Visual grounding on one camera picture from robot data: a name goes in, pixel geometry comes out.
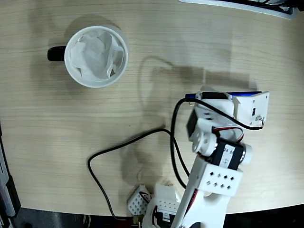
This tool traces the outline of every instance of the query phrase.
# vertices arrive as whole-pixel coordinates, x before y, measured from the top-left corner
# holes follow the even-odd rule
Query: wooden tabletop
[[[265,128],[245,133],[254,156],[228,212],[304,203],[303,20],[304,14],[286,20],[177,0],[1,1],[0,122],[22,206],[109,215],[87,158],[143,131],[169,128],[175,103],[202,85],[270,91]],[[129,64],[115,84],[86,88],[63,63],[49,62],[47,50],[102,24],[127,36]],[[185,129],[190,111],[182,106],[176,133],[189,169],[195,157]],[[173,183],[182,194],[164,133],[102,155],[92,166],[119,216],[139,184]]]

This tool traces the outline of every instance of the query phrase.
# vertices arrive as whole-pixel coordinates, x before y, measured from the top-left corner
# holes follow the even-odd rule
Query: black cable
[[[171,133],[170,133],[167,129],[155,129],[155,130],[146,132],[146,133],[144,133],[144,134],[142,134],[142,135],[140,135],[140,136],[138,136],[138,137],[136,137],[136,138],[134,138],[134,139],[131,139],[131,140],[125,142],[125,143],[122,143],[122,144],[120,144],[120,145],[118,145],[118,146],[115,146],[115,147],[106,149],[106,150],[104,150],[104,151],[100,151],[100,152],[98,152],[98,153],[95,153],[95,154],[93,154],[91,157],[89,157],[89,159],[87,160],[87,166],[88,166],[89,172],[90,172],[91,176],[93,177],[93,179],[95,180],[95,182],[96,182],[96,184],[98,185],[98,187],[100,188],[101,192],[103,193],[104,198],[105,198],[105,200],[106,200],[106,202],[107,202],[107,204],[108,204],[109,210],[110,210],[110,212],[111,212],[113,218],[115,218],[116,220],[125,220],[125,219],[118,219],[118,218],[115,216],[115,214],[114,214],[114,212],[113,212],[113,209],[112,209],[112,206],[111,206],[111,202],[110,202],[110,200],[109,200],[109,198],[108,198],[108,196],[107,196],[107,194],[106,194],[104,188],[102,187],[102,185],[100,184],[100,182],[98,181],[97,177],[95,176],[95,174],[94,174],[94,172],[93,172],[93,170],[92,170],[91,161],[92,161],[95,157],[97,157],[97,156],[99,156],[99,155],[101,155],[101,154],[105,154],[105,153],[108,153],[108,152],[110,152],[110,151],[114,151],[114,150],[120,149],[120,148],[125,147],[125,146],[127,146],[127,145],[130,145],[130,144],[132,144],[132,143],[134,143],[134,142],[136,142],[136,141],[138,141],[138,140],[140,140],[140,139],[142,139],[142,138],[144,138],[144,137],[146,137],[146,136],[148,136],[148,135],[151,135],[151,134],[154,134],[154,133],[157,133],[157,132],[166,132],[167,134],[169,134],[169,135],[170,135],[170,142],[171,142],[171,140],[173,139],[172,143],[173,143],[173,144],[175,145],[175,147],[176,147],[176,151],[177,151],[177,154],[178,154],[178,156],[179,156],[181,165],[183,166],[183,168],[184,168],[186,174],[189,176],[189,171],[187,170],[187,167],[186,167],[186,165],[185,165],[185,163],[184,163],[184,161],[183,161],[183,159],[182,159],[181,152],[180,152],[180,150],[179,150],[179,148],[178,148],[177,142],[176,142],[175,138],[171,136]],[[171,157],[171,161],[172,161],[173,170],[174,170],[174,173],[175,173],[176,177],[179,177],[179,178],[180,178],[180,176],[179,176],[179,174],[178,174],[178,171],[177,171],[177,169],[176,169],[175,159],[172,159],[172,157]]]

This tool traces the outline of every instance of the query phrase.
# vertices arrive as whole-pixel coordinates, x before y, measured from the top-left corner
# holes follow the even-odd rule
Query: black object
[[[47,59],[49,61],[55,61],[55,62],[64,61],[65,50],[66,50],[66,46],[51,47],[47,51]]]
[[[160,228],[170,228],[175,215],[157,211],[155,212],[155,218],[156,223]]]
[[[125,143],[122,143],[122,144],[120,144],[120,145],[118,145],[118,146],[115,146],[115,147],[109,148],[109,149],[107,149],[107,150],[104,150],[104,151],[100,151],[100,152],[98,152],[98,153],[95,153],[95,154],[93,154],[91,157],[89,157],[89,159],[88,159],[88,161],[87,161],[87,167],[88,167],[88,169],[89,169],[89,172],[90,172],[91,176],[93,177],[93,179],[95,180],[95,182],[96,182],[96,184],[98,185],[98,187],[100,188],[101,192],[103,193],[103,195],[104,195],[104,197],[105,197],[105,200],[106,200],[106,202],[107,202],[107,204],[108,204],[109,210],[110,210],[110,212],[111,212],[113,218],[115,218],[116,220],[124,220],[124,219],[119,219],[119,218],[117,218],[117,216],[114,214],[113,209],[112,209],[112,206],[111,206],[111,202],[110,202],[110,200],[109,200],[109,198],[108,198],[108,196],[107,196],[107,194],[106,194],[104,188],[102,187],[102,185],[100,184],[100,182],[98,181],[97,177],[95,176],[95,174],[94,174],[94,172],[93,172],[93,170],[92,170],[91,161],[92,161],[95,157],[97,157],[97,156],[99,156],[99,155],[101,155],[101,154],[108,153],[108,152],[110,152],[110,151],[114,151],[114,150],[120,149],[120,148],[122,148],[122,147],[125,147],[125,146],[127,146],[127,145],[130,145],[130,144],[132,144],[132,143],[134,143],[134,142],[136,142],[136,141],[138,141],[138,140],[140,140],[140,139],[142,139],[142,138],[144,138],[144,137],[147,137],[147,136],[149,136],[149,135],[151,135],[151,134],[154,134],[154,133],[157,133],[157,132],[165,132],[165,133],[167,133],[168,135],[171,136],[171,133],[170,133],[167,129],[155,129],[155,130],[152,130],[152,131],[143,133],[142,135],[140,135],[140,136],[138,136],[138,137],[136,137],[136,138],[134,138],[134,139],[131,139],[131,140],[125,142]],[[179,150],[179,148],[178,148],[177,142],[176,142],[176,140],[175,140],[174,138],[173,138],[173,143],[175,144],[176,151],[177,151],[177,154],[178,154],[178,156],[179,156],[181,165],[183,166],[185,172],[186,172],[187,174],[189,174],[189,171],[187,170],[187,167],[186,167],[186,165],[185,165],[185,163],[184,163],[184,161],[183,161],[183,159],[182,159],[182,157],[181,157],[181,152],[180,152],[180,150]],[[180,178],[180,175],[179,175],[178,170],[177,170],[177,168],[176,168],[175,159],[172,160],[172,166],[173,166],[173,170],[174,170],[175,176]]]
[[[189,138],[192,136],[197,122],[198,122],[198,116],[196,115],[196,112],[193,109],[193,111],[189,117],[189,120],[187,122],[187,133],[188,133]]]
[[[220,92],[203,92],[201,93],[201,95],[202,95],[202,99],[228,100],[227,95]]]
[[[218,146],[216,147],[216,150],[210,157],[207,158],[207,161],[213,165],[219,165],[223,153],[230,153],[232,154],[231,160],[227,159],[227,161],[224,162],[228,164],[228,169],[237,170],[244,151],[244,147],[236,142],[223,138],[217,138],[217,144]]]

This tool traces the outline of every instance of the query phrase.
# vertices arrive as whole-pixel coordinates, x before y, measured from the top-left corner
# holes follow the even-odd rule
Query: white robotic arm
[[[202,90],[192,96],[245,125],[264,125],[269,92]],[[243,176],[238,167],[250,163],[252,148],[242,142],[243,128],[200,104],[193,108],[187,132],[196,158],[183,197],[180,201],[173,186],[156,184],[143,228],[223,227],[227,205]]]

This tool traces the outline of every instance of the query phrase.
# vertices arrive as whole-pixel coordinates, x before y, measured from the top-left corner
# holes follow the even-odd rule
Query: white mug
[[[124,57],[123,57],[123,63],[121,67],[117,70],[117,72],[109,77],[109,79],[100,81],[100,82],[93,82],[93,81],[88,81],[84,79],[81,76],[81,72],[78,68],[74,67],[71,64],[70,61],[70,50],[71,48],[76,44],[78,39],[82,37],[85,33],[96,30],[96,29],[102,29],[106,32],[109,32],[112,36],[114,36],[121,44],[124,50]],[[58,46],[58,47],[52,47],[47,51],[47,58],[49,61],[64,61],[66,65],[66,69],[68,73],[71,75],[71,77],[77,81],[79,84],[90,87],[90,88],[102,88],[108,85],[113,84],[116,82],[125,72],[127,68],[127,63],[129,60],[129,47],[128,47],[128,42],[123,34],[123,32],[113,26],[113,25],[101,25],[101,26],[90,26],[87,28],[83,28],[82,30],[78,31],[75,33],[69,42],[67,43],[66,46]]]

